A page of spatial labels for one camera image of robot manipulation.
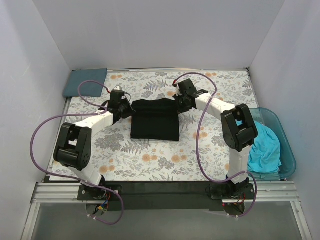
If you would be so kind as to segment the black t-shirt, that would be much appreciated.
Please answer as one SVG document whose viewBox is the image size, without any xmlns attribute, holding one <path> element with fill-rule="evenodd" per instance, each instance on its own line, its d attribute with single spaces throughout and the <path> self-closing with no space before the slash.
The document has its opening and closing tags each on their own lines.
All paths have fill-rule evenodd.
<svg viewBox="0 0 320 240">
<path fill-rule="evenodd" d="M 180 124 L 174 100 L 140 99 L 132 102 L 135 114 L 131 120 L 130 137 L 141 140 L 180 140 Z"/>
</svg>

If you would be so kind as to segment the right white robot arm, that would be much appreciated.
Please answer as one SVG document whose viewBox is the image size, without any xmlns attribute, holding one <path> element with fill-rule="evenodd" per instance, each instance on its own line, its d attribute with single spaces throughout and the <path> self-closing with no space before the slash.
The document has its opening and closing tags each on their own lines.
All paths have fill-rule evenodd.
<svg viewBox="0 0 320 240">
<path fill-rule="evenodd" d="M 191 109 L 202 111 L 199 120 L 195 152 L 198 166 L 203 176 L 212 183 L 223 184 L 226 194 L 237 196 L 249 186 L 248 160 L 249 154 L 258 136 L 258 130 L 249 107 L 246 104 L 233 105 L 215 97 L 207 90 L 197 90 L 191 79 L 172 84 L 176 88 L 173 96 L 179 113 Z M 225 180 L 213 180 L 204 171 L 199 151 L 199 137 L 205 114 L 215 117 L 221 122 L 222 136 L 229 147 L 229 170 Z"/>
</svg>

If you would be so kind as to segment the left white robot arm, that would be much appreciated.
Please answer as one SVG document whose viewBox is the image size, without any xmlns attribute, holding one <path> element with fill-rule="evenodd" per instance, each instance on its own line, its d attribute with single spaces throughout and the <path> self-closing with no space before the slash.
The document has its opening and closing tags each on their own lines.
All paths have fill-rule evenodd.
<svg viewBox="0 0 320 240">
<path fill-rule="evenodd" d="M 95 115 L 77 123 L 64 123 L 57 138 L 53 159 L 71 170 L 85 185 L 95 188 L 103 180 L 91 162 L 92 138 L 121 119 L 135 113 L 126 92 L 112 90 L 110 99 Z"/>
</svg>

